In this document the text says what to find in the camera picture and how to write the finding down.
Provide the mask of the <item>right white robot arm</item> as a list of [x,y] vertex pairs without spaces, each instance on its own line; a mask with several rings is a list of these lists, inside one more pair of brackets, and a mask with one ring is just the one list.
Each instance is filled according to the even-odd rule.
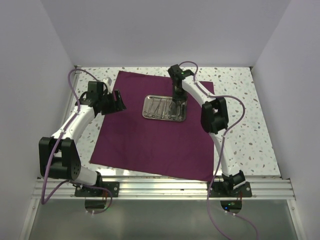
[[[209,134],[218,151],[216,170],[221,168],[222,171],[223,192],[227,196],[235,196],[246,183],[246,179],[232,154],[225,150],[225,143],[227,133],[245,116],[246,109],[243,102],[231,95],[215,95],[196,79],[196,72],[190,69],[183,70],[178,64],[171,66],[167,71],[172,80],[172,100],[180,104],[187,100],[187,95],[190,95],[200,105],[202,129]],[[238,101],[242,106],[241,117],[231,126],[229,126],[227,98]]]

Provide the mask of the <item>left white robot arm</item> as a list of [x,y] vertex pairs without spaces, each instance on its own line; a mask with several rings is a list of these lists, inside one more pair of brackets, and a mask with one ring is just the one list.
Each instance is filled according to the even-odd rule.
[[99,181],[97,171],[82,165],[77,142],[97,115],[113,114],[125,109],[118,89],[112,90],[105,82],[89,81],[87,91],[78,99],[66,122],[52,136],[42,137],[39,141],[42,177],[83,184],[92,196],[101,195],[104,184]]

